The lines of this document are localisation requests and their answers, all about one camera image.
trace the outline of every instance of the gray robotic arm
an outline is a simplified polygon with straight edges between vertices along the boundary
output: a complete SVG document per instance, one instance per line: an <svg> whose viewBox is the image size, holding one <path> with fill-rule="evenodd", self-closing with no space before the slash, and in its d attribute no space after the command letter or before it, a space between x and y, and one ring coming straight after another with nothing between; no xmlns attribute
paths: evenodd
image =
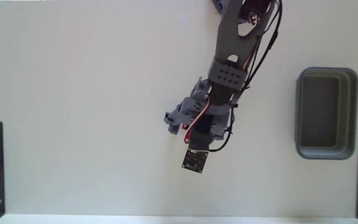
<svg viewBox="0 0 358 224"><path fill-rule="evenodd" d="M281 0L213 0L223 15L218 30L216 53L211 63L208 79L199 79L190 93L164 121L168 130L177 134L183 125L185 143L189 144L182 167L202 172L209 152L221 150L228 142L234 123L234 108L270 50L278 34L282 16ZM255 63L260 41L278 15L276 29L268 48L257 64ZM254 23L254 28L245 36L239 35L239 24ZM210 149L214 140L227 138L218 149Z"/></svg>

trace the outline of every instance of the gray tray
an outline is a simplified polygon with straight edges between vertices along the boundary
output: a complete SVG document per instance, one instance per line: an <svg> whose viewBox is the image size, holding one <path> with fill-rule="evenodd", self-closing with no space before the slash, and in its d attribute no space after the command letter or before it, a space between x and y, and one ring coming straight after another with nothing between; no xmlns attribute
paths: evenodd
<svg viewBox="0 0 358 224"><path fill-rule="evenodd" d="M296 150L305 159L347 159L356 136L356 73L307 68L297 83Z"/></svg>

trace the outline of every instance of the black cable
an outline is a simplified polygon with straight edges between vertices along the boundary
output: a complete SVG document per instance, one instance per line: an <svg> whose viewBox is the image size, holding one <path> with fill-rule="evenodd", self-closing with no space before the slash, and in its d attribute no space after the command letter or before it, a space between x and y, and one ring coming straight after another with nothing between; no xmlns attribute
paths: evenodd
<svg viewBox="0 0 358 224"><path fill-rule="evenodd" d="M267 33L267 31L269 31L269 29L270 29L270 27L272 26L274 20L276 20L278 13L280 12L280 10L279 10L279 9L280 9L279 3L278 3L277 1L275 1L275 2L276 2L276 4L277 4L277 6L278 6L277 12L274 14L273 19L270 21L270 24L267 26L267 29L262 33L262 35L264 35L265 33Z"/></svg>
<svg viewBox="0 0 358 224"><path fill-rule="evenodd" d="M232 129L233 129L233 124L234 124L234 107L232 106L231 107L231 113L230 113L230 126L228 128L226 128L225 132L228 132L229 134L227 134L227 138L226 140L224 141L223 145L217 149L208 149L209 152L218 152L220 151L221 149L223 149L226 144L229 142L229 139L230 139L230 136L232 134Z"/></svg>
<svg viewBox="0 0 358 224"><path fill-rule="evenodd" d="M252 71L254 70L254 65L255 65L255 62L256 62L256 58L257 58L257 56L258 56L258 51L259 51L259 47L260 47L261 40L262 40L262 38L259 37L259 38L258 38L258 41L257 41L257 43L256 43L256 45L255 45L254 58L252 59L251 69L249 70L249 73L247 74L247 78L246 78L246 80L245 80L244 83L247 83L248 78L251 76ZM242 87L241 93L243 93L247 88L248 88L248 85L244 85L244 86Z"/></svg>
<svg viewBox="0 0 358 224"><path fill-rule="evenodd" d="M281 20L282 20L282 16L283 16L283 3L282 3L282 0L278 0L279 1L279 5L278 5L278 21L277 21L277 25L276 25L276 28L274 30L274 33L273 33L273 36L272 38L270 39L268 45L267 45L267 48L262 56L262 58L260 59L258 65L256 66L255 70L252 72L251 76L246 80L246 83L244 86L248 86L249 83L251 82L251 80L254 78L255 74L257 73L258 69L260 68L261 64L264 62L266 56L267 56L267 53L269 52L269 50L272 48L274 42L276 41L277 39L277 36L278 36L278 28L280 27L280 24L281 24Z"/></svg>

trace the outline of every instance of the white surface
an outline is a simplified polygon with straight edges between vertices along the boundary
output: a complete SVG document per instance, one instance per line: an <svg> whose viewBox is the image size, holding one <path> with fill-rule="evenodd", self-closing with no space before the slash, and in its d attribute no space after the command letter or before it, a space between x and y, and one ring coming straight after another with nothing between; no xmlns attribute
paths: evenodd
<svg viewBox="0 0 358 224"><path fill-rule="evenodd" d="M85 215L5 215L0 224L358 224L355 218L111 217Z"/></svg>
<svg viewBox="0 0 358 224"><path fill-rule="evenodd" d="M284 3L234 135L199 175L162 120L207 75L211 2L0 2L7 213L354 217L357 153L302 159L294 114L303 69L358 73L358 1Z"/></svg>

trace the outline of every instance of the circuit board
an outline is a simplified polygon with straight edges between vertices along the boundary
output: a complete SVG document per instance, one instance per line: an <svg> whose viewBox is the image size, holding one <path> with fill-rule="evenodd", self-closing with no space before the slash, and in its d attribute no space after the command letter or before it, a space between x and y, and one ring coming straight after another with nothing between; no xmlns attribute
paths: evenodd
<svg viewBox="0 0 358 224"><path fill-rule="evenodd" d="M207 157L208 152L199 152L188 147L182 168L202 173Z"/></svg>

